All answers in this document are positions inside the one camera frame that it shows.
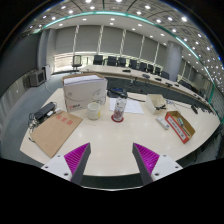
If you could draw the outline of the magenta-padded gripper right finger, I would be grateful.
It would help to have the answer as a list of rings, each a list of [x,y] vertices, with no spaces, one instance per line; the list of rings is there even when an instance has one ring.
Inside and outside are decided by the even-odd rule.
[[[144,185],[182,169],[182,167],[168,155],[159,155],[137,143],[133,144],[132,153],[135,157]]]

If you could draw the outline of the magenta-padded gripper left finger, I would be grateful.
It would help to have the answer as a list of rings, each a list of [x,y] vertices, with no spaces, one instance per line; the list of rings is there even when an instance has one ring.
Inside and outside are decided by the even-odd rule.
[[[86,143],[65,155],[57,154],[42,169],[79,185],[90,154],[91,146]]]

